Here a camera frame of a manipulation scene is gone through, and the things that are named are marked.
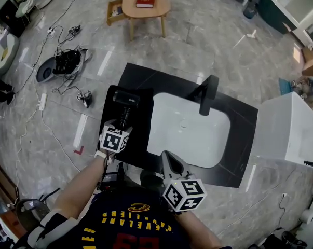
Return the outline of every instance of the table leg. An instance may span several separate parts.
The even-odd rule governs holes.
[[[130,18],[130,40],[133,40],[134,37],[134,23],[133,18]]]
[[[161,26],[162,26],[162,37],[166,37],[166,29],[165,29],[165,16],[161,16]]]

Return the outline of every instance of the white sink basin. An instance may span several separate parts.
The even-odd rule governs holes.
[[[147,151],[160,156],[168,150],[203,168],[217,165],[227,143],[230,120],[215,109],[202,116],[199,108],[198,103],[167,93],[155,95]]]

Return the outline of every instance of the cardboard box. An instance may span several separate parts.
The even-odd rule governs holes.
[[[312,49],[310,49],[306,46],[302,49],[302,53],[303,53],[305,63],[313,60],[313,50]]]
[[[302,75],[313,77],[313,59],[305,63],[302,70]]]

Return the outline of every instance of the marble floor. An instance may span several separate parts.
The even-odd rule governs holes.
[[[41,21],[21,36],[18,54],[4,76],[16,90],[31,73],[47,30],[71,1],[53,0],[44,8]],[[220,78],[220,92],[257,108],[279,96],[278,77],[294,79],[303,66],[299,43],[291,35],[273,30],[259,16],[245,18],[239,0],[171,0],[167,37],[161,37],[158,19],[137,20],[133,41],[129,40],[127,20],[106,24],[108,1],[76,0],[57,23],[64,27],[63,37],[73,26],[82,28],[63,49],[80,45],[93,51],[92,59],[74,82],[78,88],[92,91],[94,102],[89,109],[77,101],[75,89],[64,95],[52,93],[61,85],[60,79],[34,82],[35,72],[10,106],[0,104],[0,164],[14,182],[19,179],[22,197],[36,198],[63,188],[77,174],[42,117],[70,159],[82,169],[94,154],[107,89],[119,82],[127,62],[197,83],[214,74]],[[254,30],[255,38],[244,36]],[[54,38],[47,40],[39,64],[53,55],[59,33],[60,28],[56,28]],[[26,127],[42,93],[48,94],[43,116],[37,110]],[[88,118],[80,143],[84,150],[78,155],[73,143],[82,114]],[[17,157],[25,128],[27,135],[21,139],[22,150]],[[247,187],[254,165],[253,180]],[[128,174],[138,181],[139,171],[129,167]],[[312,183],[310,168],[251,156],[240,188],[206,185],[208,198],[195,213],[224,244],[247,248],[278,226],[282,215],[278,204],[284,192],[288,196],[282,202],[286,212],[280,225],[288,230],[294,227],[310,202]]]

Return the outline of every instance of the black countertop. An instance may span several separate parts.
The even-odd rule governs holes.
[[[161,92],[184,98],[199,85],[160,71],[128,63],[118,86],[133,90],[133,93],[145,91],[141,93],[144,93],[143,96],[147,99],[149,95],[153,96]],[[105,112],[116,111],[114,105],[111,104],[115,88],[117,87],[109,88],[100,132],[104,123],[112,118],[112,115],[105,114]],[[153,102],[145,104],[144,107],[147,107],[142,113],[144,116],[137,119],[136,128],[133,127],[125,150],[116,158],[136,167],[160,173],[162,169],[160,157],[147,152]],[[190,165],[191,172],[195,173],[197,178],[205,184],[239,187],[251,152],[257,109],[220,92],[216,94],[211,107],[224,112],[230,119],[230,131],[224,155],[218,165],[209,169]]]

